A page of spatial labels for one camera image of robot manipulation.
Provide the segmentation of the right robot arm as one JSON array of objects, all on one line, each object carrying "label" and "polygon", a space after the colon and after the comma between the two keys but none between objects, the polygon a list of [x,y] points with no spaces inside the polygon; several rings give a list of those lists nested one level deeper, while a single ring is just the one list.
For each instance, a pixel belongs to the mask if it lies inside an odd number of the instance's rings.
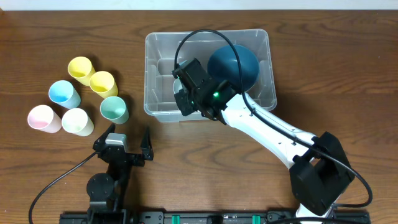
[{"label": "right robot arm", "polygon": [[172,75],[182,87],[174,94],[184,116],[196,111],[236,128],[270,150],[288,168],[300,206],[299,218],[326,217],[355,178],[340,141],[325,132],[320,137],[297,129],[260,107],[242,80],[217,80],[197,59],[177,64]]}]

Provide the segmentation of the mint green cup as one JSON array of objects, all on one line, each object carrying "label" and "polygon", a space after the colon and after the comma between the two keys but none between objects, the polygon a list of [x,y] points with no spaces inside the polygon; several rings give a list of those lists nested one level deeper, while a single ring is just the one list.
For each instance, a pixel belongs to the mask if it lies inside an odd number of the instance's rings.
[{"label": "mint green cup", "polygon": [[100,104],[101,115],[115,124],[124,124],[129,119],[129,112],[124,100],[118,96],[105,98]]}]

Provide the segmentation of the grey small bowl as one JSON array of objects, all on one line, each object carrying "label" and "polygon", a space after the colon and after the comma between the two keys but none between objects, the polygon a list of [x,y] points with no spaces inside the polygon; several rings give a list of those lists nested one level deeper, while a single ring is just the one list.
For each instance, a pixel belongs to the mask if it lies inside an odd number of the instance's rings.
[{"label": "grey small bowl", "polygon": [[173,92],[174,92],[174,98],[177,98],[181,94],[185,93],[185,90],[179,78],[174,80]]}]

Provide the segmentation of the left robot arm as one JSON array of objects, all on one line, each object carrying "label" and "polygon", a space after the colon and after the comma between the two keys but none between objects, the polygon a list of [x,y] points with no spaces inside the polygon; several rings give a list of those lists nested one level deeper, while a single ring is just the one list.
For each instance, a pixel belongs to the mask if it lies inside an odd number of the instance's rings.
[{"label": "left robot arm", "polygon": [[108,164],[105,173],[95,174],[86,185],[90,197],[87,224],[138,223],[136,212],[123,207],[131,170],[143,167],[145,161],[154,158],[154,151],[147,128],[141,141],[141,153],[128,151],[125,134],[115,132],[111,126],[94,142],[93,149],[98,157]]}]

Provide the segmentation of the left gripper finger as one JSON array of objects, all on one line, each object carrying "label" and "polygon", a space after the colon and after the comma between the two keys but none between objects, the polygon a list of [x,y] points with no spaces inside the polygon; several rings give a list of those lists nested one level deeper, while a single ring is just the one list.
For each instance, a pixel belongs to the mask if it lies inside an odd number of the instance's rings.
[{"label": "left gripper finger", "polygon": [[146,127],[144,136],[141,141],[140,149],[144,160],[152,161],[154,159],[154,151],[150,141],[149,127]]},{"label": "left gripper finger", "polygon": [[93,150],[96,152],[101,152],[106,147],[106,138],[110,133],[114,133],[116,129],[115,124],[111,124],[109,128],[93,143]]}]

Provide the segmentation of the yellow cup front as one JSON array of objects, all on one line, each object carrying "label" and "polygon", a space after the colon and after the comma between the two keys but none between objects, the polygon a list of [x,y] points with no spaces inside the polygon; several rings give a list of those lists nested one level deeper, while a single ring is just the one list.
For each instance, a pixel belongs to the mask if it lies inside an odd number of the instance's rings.
[{"label": "yellow cup front", "polygon": [[113,75],[106,71],[96,72],[91,76],[90,88],[102,98],[117,96],[119,93]]}]

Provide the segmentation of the clear plastic storage container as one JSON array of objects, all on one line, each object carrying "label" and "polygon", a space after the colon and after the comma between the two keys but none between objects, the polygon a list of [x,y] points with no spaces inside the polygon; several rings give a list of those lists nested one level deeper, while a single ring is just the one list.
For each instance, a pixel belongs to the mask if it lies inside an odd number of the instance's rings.
[{"label": "clear plastic storage container", "polygon": [[[221,33],[234,45],[246,47],[257,57],[259,78],[247,93],[261,107],[272,111],[277,106],[277,96],[268,33],[263,29],[222,30]],[[174,98],[175,79],[172,70],[175,52],[188,34],[189,31],[153,32],[146,37],[144,110],[161,123],[205,119],[199,112],[183,116]],[[214,51],[226,45],[227,42],[222,37],[211,32],[195,34],[183,44],[177,62],[195,57],[207,69]]]}]

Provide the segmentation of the dark blue bowl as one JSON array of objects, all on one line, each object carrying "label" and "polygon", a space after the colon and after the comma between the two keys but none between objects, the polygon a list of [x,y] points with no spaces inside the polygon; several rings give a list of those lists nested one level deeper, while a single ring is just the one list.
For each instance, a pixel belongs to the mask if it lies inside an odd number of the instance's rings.
[{"label": "dark blue bowl", "polygon": [[[259,61],[248,48],[241,45],[234,45],[234,48],[241,62],[243,88],[244,91],[248,91],[257,82],[259,76]],[[236,91],[241,92],[238,61],[229,45],[213,53],[208,61],[207,72],[219,82],[224,80],[229,81]]]}]

